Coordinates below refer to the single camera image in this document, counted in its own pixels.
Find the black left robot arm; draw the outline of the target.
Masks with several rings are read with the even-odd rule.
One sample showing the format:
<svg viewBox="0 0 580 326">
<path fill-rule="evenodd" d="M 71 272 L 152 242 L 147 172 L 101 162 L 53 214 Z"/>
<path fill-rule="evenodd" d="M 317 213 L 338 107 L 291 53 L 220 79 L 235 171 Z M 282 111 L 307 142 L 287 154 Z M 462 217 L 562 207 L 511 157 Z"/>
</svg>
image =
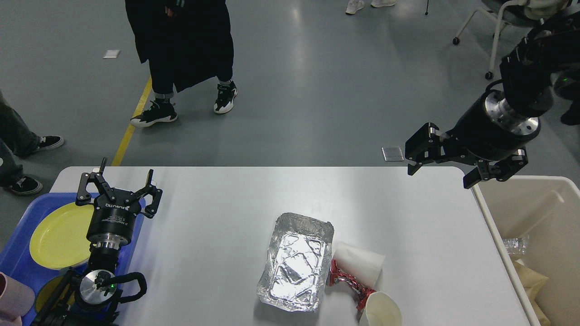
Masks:
<svg viewBox="0 0 580 326">
<path fill-rule="evenodd" d="M 91 206 L 86 238 L 90 243 L 83 272 L 69 268 L 31 322 L 33 326 L 113 326 L 120 304 L 134 302 L 147 292 L 142 273 L 122 273 L 121 249 L 130 245 L 139 215 L 153 218 L 162 190 L 153 185 L 153 169 L 137 191 L 111 187 L 104 179 L 107 159 L 84 173 L 75 197 L 77 206 Z"/>
</svg>

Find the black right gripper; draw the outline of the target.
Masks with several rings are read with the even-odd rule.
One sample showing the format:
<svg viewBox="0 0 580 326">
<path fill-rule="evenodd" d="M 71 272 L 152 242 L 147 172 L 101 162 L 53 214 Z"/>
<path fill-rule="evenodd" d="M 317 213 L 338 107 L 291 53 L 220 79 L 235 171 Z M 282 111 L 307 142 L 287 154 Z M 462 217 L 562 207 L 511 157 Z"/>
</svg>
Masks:
<svg viewBox="0 0 580 326">
<path fill-rule="evenodd" d="M 540 131 L 539 118 L 517 114 L 502 91 L 489 90 L 447 133 L 427 122 L 406 141 L 407 173 L 412 176 L 423 165 L 451 161 L 453 138 L 475 156 L 469 156 L 475 168 L 463 177 L 464 188 L 490 179 L 504 182 L 528 165 L 524 146 Z"/>
</svg>

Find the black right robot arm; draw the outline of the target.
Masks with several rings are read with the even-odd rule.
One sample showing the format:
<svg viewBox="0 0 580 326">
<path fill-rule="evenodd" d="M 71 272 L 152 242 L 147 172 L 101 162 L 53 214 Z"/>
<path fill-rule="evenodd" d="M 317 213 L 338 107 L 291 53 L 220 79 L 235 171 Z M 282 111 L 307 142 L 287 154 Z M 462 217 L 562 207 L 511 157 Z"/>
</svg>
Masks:
<svg viewBox="0 0 580 326">
<path fill-rule="evenodd" d="M 430 163 L 454 161 L 473 166 L 464 188 L 509 180 L 528 163 L 525 146 L 541 130 L 540 116 L 553 95 L 571 101 L 560 120 L 579 124 L 579 13 L 553 17 L 534 27 L 500 64 L 501 78 L 441 132 L 426 123 L 405 144 L 408 175 Z"/>
</svg>

